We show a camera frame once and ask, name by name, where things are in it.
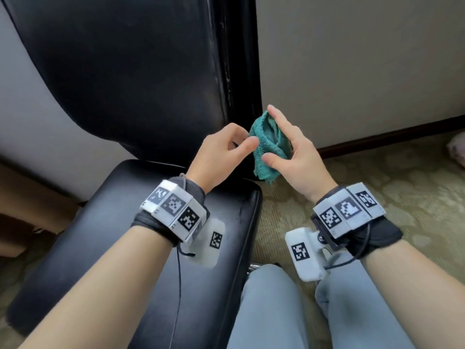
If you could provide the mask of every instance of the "person's left arm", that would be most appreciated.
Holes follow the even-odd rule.
[[[234,148],[232,142],[239,146]],[[208,193],[258,143],[242,127],[229,124],[205,138],[186,177]],[[132,227],[71,288],[20,348],[127,348],[171,249],[171,242],[153,230]]]

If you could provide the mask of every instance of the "leather chair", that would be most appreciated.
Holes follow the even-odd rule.
[[[207,134],[228,122],[250,127],[261,114],[255,0],[2,2],[65,112],[139,159],[113,170],[9,306],[8,323],[28,335],[129,228],[154,187],[186,171]],[[262,203],[244,179],[252,169],[246,160],[207,195],[226,235],[215,268],[181,260],[173,348],[227,344]],[[129,347],[167,348],[177,304],[171,252]]]

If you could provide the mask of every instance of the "person's left hand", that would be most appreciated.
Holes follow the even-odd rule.
[[[246,129],[231,123],[221,131],[206,136],[186,178],[199,185],[205,193],[209,193],[226,180],[258,145],[257,137],[249,137]]]

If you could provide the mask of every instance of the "teal towel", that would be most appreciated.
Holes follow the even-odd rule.
[[[256,136],[260,140],[259,146],[253,151],[253,158],[255,158],[253,173],[260,180],[271,183],[279,176],[279,172],[266,165],[262,161],[261,156],[271,152],[278,157],[290,159],[292,145],[268,111],[265,111],[261,117],[255,120],[250,129],[249,136]]]

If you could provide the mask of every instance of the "white wall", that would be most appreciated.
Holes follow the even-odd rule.
[[[465,0],[257,0],[263,105],[317,147],[463,114]]]
[[[89,199],[133,156],[79,128],[52,97],[0,4],[0,156]]]

